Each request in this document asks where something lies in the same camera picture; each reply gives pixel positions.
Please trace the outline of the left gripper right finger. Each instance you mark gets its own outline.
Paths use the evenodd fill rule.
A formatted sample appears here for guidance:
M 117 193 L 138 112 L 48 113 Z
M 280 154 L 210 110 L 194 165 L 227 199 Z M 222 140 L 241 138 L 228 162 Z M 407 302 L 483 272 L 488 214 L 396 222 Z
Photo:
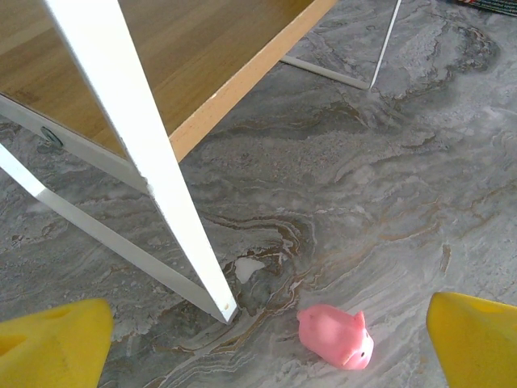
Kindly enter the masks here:
M 434 293 L 427 331 L 449 388 L 517 388 L 517 306 Z

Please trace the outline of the wooden shelf with white frame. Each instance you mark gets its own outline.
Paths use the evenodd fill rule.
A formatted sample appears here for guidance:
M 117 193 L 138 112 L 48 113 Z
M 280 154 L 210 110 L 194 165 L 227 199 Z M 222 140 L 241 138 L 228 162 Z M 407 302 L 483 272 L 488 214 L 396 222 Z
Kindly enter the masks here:
M 336 0 L 0 0 L 0 115 L 149 195 L 198 281 L 46 188 L 5 146 L 0 169 L 39 202 L 215 319 L 237 303 L 179 162 Z

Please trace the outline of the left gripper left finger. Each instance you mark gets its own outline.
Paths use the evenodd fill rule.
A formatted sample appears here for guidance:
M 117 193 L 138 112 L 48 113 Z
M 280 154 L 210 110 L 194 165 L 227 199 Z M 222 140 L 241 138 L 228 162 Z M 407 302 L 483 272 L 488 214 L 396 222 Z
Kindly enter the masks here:
M 100 298 L 0 322 L 0 388 L 97 388 L 113 327 Z

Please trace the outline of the pink plastic pig toy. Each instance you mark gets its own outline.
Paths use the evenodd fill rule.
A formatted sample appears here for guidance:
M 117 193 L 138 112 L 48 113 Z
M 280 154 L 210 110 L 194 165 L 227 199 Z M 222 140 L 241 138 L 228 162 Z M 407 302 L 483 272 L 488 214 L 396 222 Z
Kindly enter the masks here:
M 338 369 L 365 369 L 374 349 L 364 313 L 348 314 L 334 306 L 317 304 L 296 314 L 300 342 Z

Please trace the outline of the dark striped packet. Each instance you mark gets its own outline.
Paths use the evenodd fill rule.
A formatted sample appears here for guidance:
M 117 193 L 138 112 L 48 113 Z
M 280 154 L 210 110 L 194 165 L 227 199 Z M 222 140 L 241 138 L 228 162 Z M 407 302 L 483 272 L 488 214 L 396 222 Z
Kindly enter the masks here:
M 502 15 L 517 17 L 517 0 L 451 0 L 485 11 L 493 11 Z

